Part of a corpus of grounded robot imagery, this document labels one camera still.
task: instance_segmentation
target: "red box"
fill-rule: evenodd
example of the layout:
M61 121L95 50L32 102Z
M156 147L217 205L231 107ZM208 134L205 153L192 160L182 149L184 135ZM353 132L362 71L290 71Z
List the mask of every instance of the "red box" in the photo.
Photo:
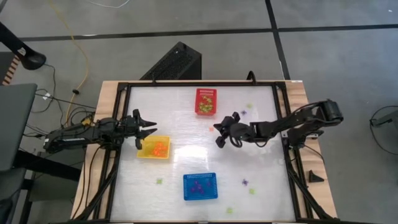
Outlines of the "red box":
M217 90L197 89L195 112L199 115L214 115L217 111Z

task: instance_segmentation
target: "purple toy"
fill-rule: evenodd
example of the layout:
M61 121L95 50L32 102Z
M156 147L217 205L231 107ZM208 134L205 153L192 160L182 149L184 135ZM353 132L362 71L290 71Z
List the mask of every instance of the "purple toy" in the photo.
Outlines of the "purple toy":
M248 183L249 183L249 181L247 181L247 180L243 179L243 181L242 181L242 184L244 184L245 186L247 186L247 185L248 185Z

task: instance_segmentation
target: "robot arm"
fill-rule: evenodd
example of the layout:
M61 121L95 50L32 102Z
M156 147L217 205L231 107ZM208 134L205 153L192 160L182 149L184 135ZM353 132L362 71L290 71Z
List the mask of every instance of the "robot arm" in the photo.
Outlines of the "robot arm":
M266 144L277 133L286 130L290 145L299 146L305 142L308 135L323 133L320 128L340 124L343 115L336 102L326 100L302 106L290 115L273 122L250 122L250 125L246 125L239 123L239 120L239 114L234 112L232 116L226 116L220 124L214 124L221 134L216 140L218 147L224 147L225 139L228 137L236 147L242 147L242 141L257 145L259 142Z
M135 136L136 147L142 149L141 139L145 139L157 129L140 130L140 127L146 128L153 125L156 123L144 121L139 111L134 110L132 116L127 116L120 121L104 118L92 125L79 123L52 131L46 136L43 148L47 152L58 152L97 143L112 149L114 146L120 146L124 138Z

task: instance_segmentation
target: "wooden table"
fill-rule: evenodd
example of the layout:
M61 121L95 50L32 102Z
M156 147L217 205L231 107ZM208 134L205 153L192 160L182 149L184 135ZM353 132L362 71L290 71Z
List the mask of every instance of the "wooden table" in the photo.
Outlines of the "wooden table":
M95 114L95 120L97 119L102 119L106 117L112 117L113 113L113 108L115 104L115 99L116 99L116 92L117 92L117 87L119 82L129 82L129 83L139 83L139 82L151 82L151 81L105 81L103 82L102 88L101 88L101 93L99 94L99 100L97 104L97 110ZM180 81L158 81L158 82L180 82ZM220 81L220 80L195 80L192 82L225 82L225 80ZM236 81L229 81L229 82L251 82L250 80L247 81L241 81L241 80L236 80ZM268 81L258 81L258 82L275 82L275 80L268 80ZM287 94L289 96L289 103L290 103L290 109L293 111L297 109L300 106L306 105L308 103L307 95L305 94L305 89L304 89L304 84L302 81L285 81L286 82L286 87L287 87ZM121 112L123 110L123 101L124 101L124 95L121 97L121 103L119 104L119 114L118 114L118 119L121 116ZM283 102L281 100L281 108L284 108ZM317 150L318 152L321 152L319 143L317 140L307 140L306 145L312 147L313 149ZM103 166L103 161L104 161L104 150L99 150L97 154L95 155L95 158L93 160L93 165L91 168L91 180L90 180L90 188L88 188L88 174L89 174L89 168L90 168L90 162L93 159L94 152L96 151L96 148L99 145L90 145L87 147L86 151L86 157L85 157L85 188L83 189L83 171L82 169L82 174L80 176L80 181L79 185L77 188L76 196L75 196L75 203L73 204L73 209L72 209L72 214L75 213L76 209L79 206L81 195L83 195L83 200L82 203L77 211L77 216L84 210L85 203L86 203L86 196L87 196L87 191L88 191L88 202L91 201L91 199L94 197L95 193L98 190L99 182L100 182L100 176L101 176L101 170ZM336 210L335 210L335 205L333 203L333 199L331 196L330 192L330 187L329 187L329 182L328 178L326 175L326 170L325 166L323 164L322 159L319 157L319 155L315 154L311 150L308 150L306 148L303 148L300 150L300 155L302 159L302 164L303 164L303 169L305 172L305 178L307 180L307 185L308 189L315 198L315 200L323 207L323 209L331 216L336 217ZM109 161L109 166L108 166L108 171L110 171L110 168L113 164L113 159L110 159ZM319 175L320 177L324 178L324 182L320 183L308 183L308 172L312 170L316 175ZM297 195L298 195L298 202L299 202L299 207L300 207L300 213L302 217L307 217L307 214L305 213L305 205L304 205L304 199L301 194L301 191L297 189ZM105 217L105 211L106 211L106 205L107 205L107 199L108 199L108 190L105 192L102 203L101 203L101 209L99 212L99 218L104 218Z

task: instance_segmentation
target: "white table surface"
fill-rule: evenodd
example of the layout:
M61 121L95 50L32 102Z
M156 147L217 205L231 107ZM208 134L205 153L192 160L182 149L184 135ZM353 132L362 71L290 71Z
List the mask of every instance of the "white table surface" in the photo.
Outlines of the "white table surface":
M197 88L217 89L217 113L194 112ZM129 114L157 122L153 135L170 136L170 158L136 157L135 139L125 140L111 213L112 222L132 221L293 221L294 211L280 136L266 147L227 141L220 149L219 132L209 130L234 111L245 110L242 123L277 119L269 86L134 87ZM215 172L218 198L184 201L183 175ZM158 178L162 184L156 184ZM242 184L243 179L249 183Z

